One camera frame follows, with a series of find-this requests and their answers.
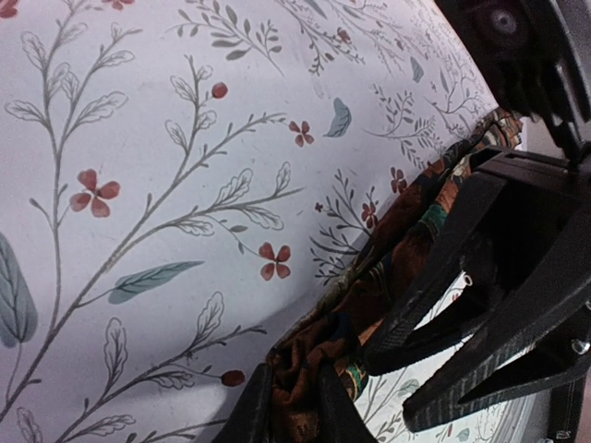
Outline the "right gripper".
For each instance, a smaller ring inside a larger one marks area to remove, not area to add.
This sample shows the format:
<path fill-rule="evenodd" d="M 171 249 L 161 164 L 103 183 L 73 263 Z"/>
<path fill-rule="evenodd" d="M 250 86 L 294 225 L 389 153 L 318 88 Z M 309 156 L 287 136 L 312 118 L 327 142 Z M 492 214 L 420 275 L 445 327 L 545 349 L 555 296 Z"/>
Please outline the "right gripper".
<path fill-rule="evenodd" d="M 469 160 L 442 239 L 464 305 L 559 305 L 590 293 L 590 5 L 442 1 L 498 104 L 540 118 L 565 164 L 485 149 Z"/>

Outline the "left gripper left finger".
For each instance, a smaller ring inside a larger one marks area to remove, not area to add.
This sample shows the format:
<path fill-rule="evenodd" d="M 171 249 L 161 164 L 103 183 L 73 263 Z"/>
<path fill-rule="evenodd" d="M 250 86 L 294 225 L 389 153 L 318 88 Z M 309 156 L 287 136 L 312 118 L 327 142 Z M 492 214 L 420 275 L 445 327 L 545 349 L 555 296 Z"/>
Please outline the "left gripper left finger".
<path fill-rule="evenodd" d="M 268 442 L 272 370 L 259 364 L 220 431 L 223 443 Z"/>

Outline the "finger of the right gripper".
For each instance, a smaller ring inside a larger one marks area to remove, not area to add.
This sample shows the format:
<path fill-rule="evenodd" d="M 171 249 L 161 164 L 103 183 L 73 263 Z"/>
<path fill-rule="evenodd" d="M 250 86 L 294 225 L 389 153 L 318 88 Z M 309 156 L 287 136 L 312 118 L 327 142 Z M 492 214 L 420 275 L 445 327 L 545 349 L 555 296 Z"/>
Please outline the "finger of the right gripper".
<path fill-rule="evenodd" d="M 507 180 L 484 173 L 464 182 L 425 267 L 363 346 L 363 363 L 370 375 L 395 370 L 397 350 L 456 278 L 470 237 L 507 185 Z"/>
<path fill-rule="evenodd" d="M 561 288 L 523 285 L 435 374 L 404 402 L 413 433 L 444 425 L 504 401 L 582 377 L 590 352 L 590 280 Z"/>

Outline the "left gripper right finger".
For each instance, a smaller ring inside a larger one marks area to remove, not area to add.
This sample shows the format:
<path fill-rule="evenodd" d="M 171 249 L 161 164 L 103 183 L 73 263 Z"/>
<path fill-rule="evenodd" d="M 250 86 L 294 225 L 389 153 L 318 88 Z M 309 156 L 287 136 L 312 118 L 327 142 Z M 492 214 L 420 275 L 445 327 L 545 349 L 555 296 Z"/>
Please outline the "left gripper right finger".
<path fill-rule="evenodd" d="M 363 423 L 331 364 L 324 364 L 318 377 L 320 441 L 326 443 L 376 443 Z"/>

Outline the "brown green patterned tie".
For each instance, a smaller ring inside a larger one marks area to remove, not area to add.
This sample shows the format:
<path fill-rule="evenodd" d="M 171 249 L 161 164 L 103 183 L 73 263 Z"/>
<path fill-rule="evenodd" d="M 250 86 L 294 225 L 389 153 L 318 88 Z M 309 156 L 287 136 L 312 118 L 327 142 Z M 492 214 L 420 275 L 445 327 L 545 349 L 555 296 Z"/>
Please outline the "brown green patterned tie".
<path fill-rule="evenodd" d="M 320 441 L 317 375 L 333 365 L 351 401 L 368 373 L 357 350 L 424 268 L 457 194 L 489 146 L 513 149 L 521 142 L 520 117 L 502 108 L 484 116 L 473 133 L 452 144 L 414 180 L 391 169 L 396 199 L 372 229 L 368 242 L 316 306 L 271 348 L 270 430 L 278 442 Z"/>

